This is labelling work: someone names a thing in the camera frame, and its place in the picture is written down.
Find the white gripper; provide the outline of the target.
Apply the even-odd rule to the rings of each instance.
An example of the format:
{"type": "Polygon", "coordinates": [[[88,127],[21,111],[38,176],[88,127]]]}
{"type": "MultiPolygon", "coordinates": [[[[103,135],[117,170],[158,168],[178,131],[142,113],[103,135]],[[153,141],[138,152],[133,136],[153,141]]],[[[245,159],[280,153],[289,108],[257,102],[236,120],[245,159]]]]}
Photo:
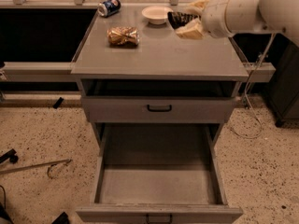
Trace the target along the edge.
{"type": "Polygon", "coordinates": [[[232,37],[226,24],[226,11],[230,0],[196,0],[185,7],[187,13],[201,16],[175,30],[182,39],[200,40],[206,33],[214,38],[232,37]]]}

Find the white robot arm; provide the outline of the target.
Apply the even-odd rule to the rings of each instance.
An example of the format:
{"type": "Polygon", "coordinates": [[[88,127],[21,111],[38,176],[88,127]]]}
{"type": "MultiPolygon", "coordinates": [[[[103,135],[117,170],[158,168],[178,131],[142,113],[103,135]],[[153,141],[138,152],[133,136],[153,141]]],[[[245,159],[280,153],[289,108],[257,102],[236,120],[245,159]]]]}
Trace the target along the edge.
{"type": "Polygon", "coordinates": [[[197,0],[187,12],[195,18],[175,30],[181,38],[282,34],[299,46],[299,0],[197,0]]]}

